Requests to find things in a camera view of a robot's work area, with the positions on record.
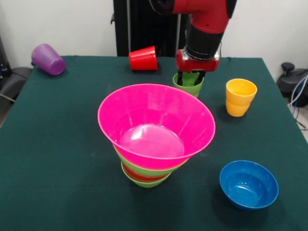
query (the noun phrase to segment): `green bowl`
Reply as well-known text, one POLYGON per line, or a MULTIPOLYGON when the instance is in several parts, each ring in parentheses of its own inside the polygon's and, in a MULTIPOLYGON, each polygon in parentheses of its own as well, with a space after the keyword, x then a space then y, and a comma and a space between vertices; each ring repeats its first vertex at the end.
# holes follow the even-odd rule
POLYGON ((174 170, 176 170, 177 168, 179 168, 180 166, 182 166, 187 161, 187 160, 185 160, 182 164, 180 164, 176 167, 173 167, 173 168, 164 169, 164 170, 152 170, 152 169, 146 169, 146 168, 142 168, 142 167, 134 165, 133 163, 131 163, 127 159, 125 159, 119 153, 119 151, 116 148, 115 148, 115 151, 116 151, 117 155, 120 157, 121 161, 125 164, 125 166, 127 166, 128 168, 130 168, 134 172, 136 172, 140 175, 146 176, 146 177, 160 177, 160 176, 163 176, 163 175, 167 175, 167 174, 173 172, 174 170))
POLYGON ((122 171, 124 172, 124 174, 127 176, 128 179, 130 179, 132 182, 134 182, 135 184, 144 187, 144 188, 152 188, 155 187, 159 184, 161 184, 165 179, 167 179, 171 173, 169 173, 168 175, 166 175, 164 178, 158 180, 158 181, 154 181, 154 182, 141 182, 141 181, 137 181, 133 178, 131 178, 129 175, 127 175, 126 171, 123 168, 123 163, 121 162, 121 167, 122 167, 122 171))
POLYGON ((194 82, 198 78, 199 73, 187 73, 183 72, 183 86, 180 86, 177 84, 178 81, 178 74, 176 74, 173 77, 173 86, 177 89, 181 89, 194 97, 198 98, 201 87, 203 85, 204 78, 202 79, 201 83, 198 85, 194 86, 194 82))

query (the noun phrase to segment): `plastic bowl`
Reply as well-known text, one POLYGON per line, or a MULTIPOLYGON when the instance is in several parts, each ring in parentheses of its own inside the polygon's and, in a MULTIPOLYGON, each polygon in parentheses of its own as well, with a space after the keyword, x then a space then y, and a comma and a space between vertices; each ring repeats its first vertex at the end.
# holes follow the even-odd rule
POLYGON ((158 181, 158 180, 160 180, 160 179, 162 179, 166 176, 166 175, 162 175, 162 176, 159 176, 159 177, 147 177, 147 176, 143 176, 143 175, 140 175, 140 174, 134 172, 133 170, 131 170, 127 166, 125 166, 125 164, 123 164, 123 168, 126 171, 127 175, 129 175, 131 178, 133 178, 134 180, 142 181, 142 182, 154 182, 154 181, 158 181))
POLYGON ((173 171, 175 171, 176 169, 178 169, 180 166, 182 166, 184 163, 186 163, 186 161, 184 161, 183 163, 181 163, 179 166, 176 166, 174 168, 170 168, 170 169, 165 169, 165 170, 151 170, 151 169, 146 169, 146 168, 142 168, 142 167, 138 167, 134 164, 132 164, 131 162, 129 162, 127 159, 125 159, 123 156, 121 156, 121 154, 115 149, 117 155, 119 156, 119 158, 121 159, 121 161, 127 166, 129 167, 131 170, 133 170, 134 172, 143 175, 143 176, 147 176, 147 177, 159 177, 162 175, 167 175, 173 171))
POLYGON ((123 163, 121 162, 121 167, 122 167, 122 170, 124 172, 124 174, 127 176, 128 179, 130 179, 132 182, 134 182, 135 184, 141 186, 141 187, 144 187, 144 188, 152 188, 152 187, 155 187, 159 184, 161 184, 163 181, 165 181, 171 173, 169 173, 168 175, 166 175, 164 178, 158 180, 158 181, 154 181, 154 182, 142 182, 142 181, 138 181, 138 180, 135 180, 133 178, 131 178, 127 173, 126 171, 124 170, 123 168, 123 163))
POLYGON ((215 121, 197 98, 160 84, 137 84, 108 95, 98 110, 105 136, 131 163, 169 169, 206 148, 215 121))
POLYGON ((251 161, 239 160, 227 164, 219 180, 226 196, 241 210, 265 208, 276 200, 279 192, 273 174, 251 161))

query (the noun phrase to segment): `red cup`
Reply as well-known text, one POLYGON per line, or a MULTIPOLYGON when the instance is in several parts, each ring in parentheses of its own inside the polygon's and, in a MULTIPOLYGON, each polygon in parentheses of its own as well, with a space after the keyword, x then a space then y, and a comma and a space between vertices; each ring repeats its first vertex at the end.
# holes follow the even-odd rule
POLYGON ((143 175, 140 175, 140 174, 134 172, 133 170, 128 168, 125 164, 123 164, 123 168, 124 168, 125 172, 127 173, 127 175, 129 175, 131 178, 133 178, 134 180, 137 180, 137 181, 142 181, 142 182, 155 182, 155 181, 161 180, 162 178, 164 178, 166 176, 166 175, 163 175, 163 176, 159 176, 159 177, 146 177, 146 176, 143 176, 143 175))
POLYGON ((155 46, 129 53, 130 68, 134 71, 155 71, 158 69, 155 46))

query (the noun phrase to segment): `yellow cup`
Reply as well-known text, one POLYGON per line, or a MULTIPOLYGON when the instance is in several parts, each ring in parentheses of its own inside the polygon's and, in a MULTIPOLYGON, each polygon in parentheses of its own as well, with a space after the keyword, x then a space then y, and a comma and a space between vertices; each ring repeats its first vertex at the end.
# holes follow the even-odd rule
POLYGON ((226 85, 226 107, 231 116, 243 116, 257 93, 253 82, 242 78, 230 80, 226 85))

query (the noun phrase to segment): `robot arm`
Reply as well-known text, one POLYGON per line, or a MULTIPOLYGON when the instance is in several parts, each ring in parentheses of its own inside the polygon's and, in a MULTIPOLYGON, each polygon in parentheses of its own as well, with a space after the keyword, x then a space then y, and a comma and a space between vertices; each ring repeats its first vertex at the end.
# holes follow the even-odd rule
POLYGON ((195 85, 205 73, 215 71, 220 60, 217 50, 231 19, 237 0, 149 0, 159 14, 192 14, 186 46, 176 55, 179 70, 178 84, 182 85, 182 73, 199 71, 195 85))

